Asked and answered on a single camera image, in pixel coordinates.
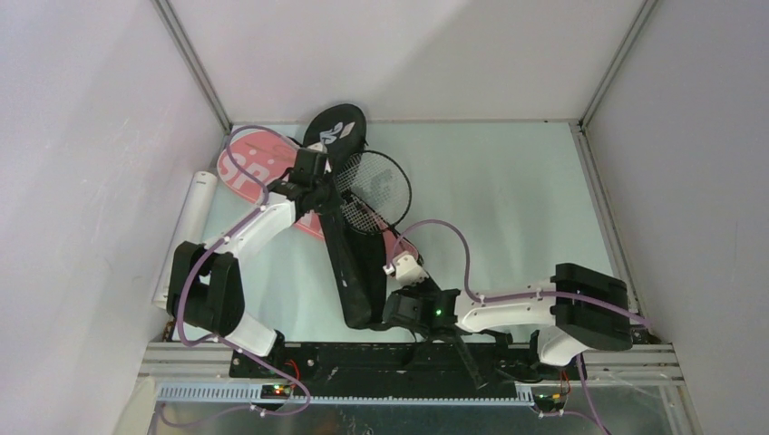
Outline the pink SPORT racket bag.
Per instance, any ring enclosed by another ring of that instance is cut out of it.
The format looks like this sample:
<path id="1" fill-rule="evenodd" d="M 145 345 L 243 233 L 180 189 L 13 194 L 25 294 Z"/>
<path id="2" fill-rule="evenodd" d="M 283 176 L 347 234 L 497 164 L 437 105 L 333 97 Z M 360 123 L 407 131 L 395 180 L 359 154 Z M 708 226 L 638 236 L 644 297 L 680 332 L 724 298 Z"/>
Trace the pink SPORT racket bag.
<path id="1" fill-rule="evenodd" d="M 262 200 L 257 182 L 267 185 L 294 163 L 299 146 L 286 143 L 262 129 L 246 129 L 229 140 L 215 169 L 221 181 L 233 193 L 254 204 Z"/>

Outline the black racket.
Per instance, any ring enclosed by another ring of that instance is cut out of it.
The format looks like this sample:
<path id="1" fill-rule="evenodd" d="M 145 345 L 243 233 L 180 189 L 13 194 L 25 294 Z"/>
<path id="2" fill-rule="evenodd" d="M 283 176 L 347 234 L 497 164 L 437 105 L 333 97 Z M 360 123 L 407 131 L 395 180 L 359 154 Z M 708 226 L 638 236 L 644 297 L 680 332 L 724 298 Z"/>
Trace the black racket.
<path id="1" fill-rule="evenodd" d="M 392 158 L 379 151 L 353 154 L 336 171 L 335 182 L 342 199 L 340 209 L 346 223 L 363 234 L 381 235 L 395 229 L 412 203 L 412 187 L 404 170 Z M 431 277 L 420 284 L 401 286 L 400 289 L 405 288 L 420 293 L 442 290 Z M 448 343 L 459 354 L 474 388 L 480 390 L 488 384 L 469 348 L 463 343 L 458 327 L 451 334 L 421 336 L 424 342 L 411 351 L 411 356 L 404 360 L 405 364 L 411 363 L 421 350 L 433 342 Z"/>

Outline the black racket bag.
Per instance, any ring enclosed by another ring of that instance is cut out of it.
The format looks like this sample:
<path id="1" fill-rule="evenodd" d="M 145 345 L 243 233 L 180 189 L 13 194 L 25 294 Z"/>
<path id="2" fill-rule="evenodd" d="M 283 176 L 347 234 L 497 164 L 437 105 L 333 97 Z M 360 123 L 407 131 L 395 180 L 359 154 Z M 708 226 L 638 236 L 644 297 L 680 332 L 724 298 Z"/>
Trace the black racket bag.
<path id="1" fill-rule="evenodd" d="M 330 171 L 336 171 L 366 147 L 367 121 L 353 103 L 338 103 L 322 110 L 309 122 L 302 146 L 320 144 L 327 152 Z M 386 299 L 385 237 L 367 235 L 346 223 L 341 209 L 319 215 L 327 253 L 336 280 L 345 325 L 353 330 L 384 332 Z"/>

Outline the white shuttlecock tube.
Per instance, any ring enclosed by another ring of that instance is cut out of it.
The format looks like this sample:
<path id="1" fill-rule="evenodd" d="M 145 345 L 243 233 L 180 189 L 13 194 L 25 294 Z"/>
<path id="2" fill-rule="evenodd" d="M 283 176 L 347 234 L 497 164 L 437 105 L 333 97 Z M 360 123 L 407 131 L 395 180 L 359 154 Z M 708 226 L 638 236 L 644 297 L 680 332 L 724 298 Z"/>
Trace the white shuttlecock tube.
<path id="1" fill-rule="evenodd" d="M 152 298 L 152 304 L 160 309 L 166 306 L 174 252 L 182 242 L 201 241 L 217 184 L 218 178 L 208 171 L 198 171 L 191 179 Z"/>

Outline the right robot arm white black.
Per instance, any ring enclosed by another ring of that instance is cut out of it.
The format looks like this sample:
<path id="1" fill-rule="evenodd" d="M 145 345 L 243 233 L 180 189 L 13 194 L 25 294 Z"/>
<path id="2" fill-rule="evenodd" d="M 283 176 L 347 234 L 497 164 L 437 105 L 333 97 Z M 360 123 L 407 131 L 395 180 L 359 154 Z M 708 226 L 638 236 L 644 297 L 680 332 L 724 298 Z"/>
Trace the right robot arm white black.
<path id="1" fill-rule="evenodd" d="M 412 258 L 385 266 L 401 286 L 386 299 L 383 321 L 429 339 L 448 342 L 465 335 L 535 325 L 527 364 L 549 379 L 588 350 L 623 352 L 632 346 L 626 284 L 571 263 L 552 277 L 508 295 L 442 290 Z"/>

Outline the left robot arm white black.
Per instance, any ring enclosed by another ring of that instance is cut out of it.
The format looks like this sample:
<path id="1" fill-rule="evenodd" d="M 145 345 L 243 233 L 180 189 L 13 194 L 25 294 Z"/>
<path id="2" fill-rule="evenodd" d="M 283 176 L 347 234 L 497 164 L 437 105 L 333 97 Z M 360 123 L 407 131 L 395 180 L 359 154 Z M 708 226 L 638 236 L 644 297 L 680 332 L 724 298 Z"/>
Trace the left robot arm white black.
<path id="1" fill-rule="evenodd" d="M 299 149 L 286 174 L 268 184 L 263 204 L 218 237 L 184 241 L 176 247 L 168 314 L 178 326 L 198 327 L 251 353 L 252 366 L 263 376 L 280 375 L 287 365 L 286 352 L 275 346 L 280 334 L 248 313 L 240 266 L 303 216 L 331 205 L 333 195 L 327 152 L 319 147 Z"/>

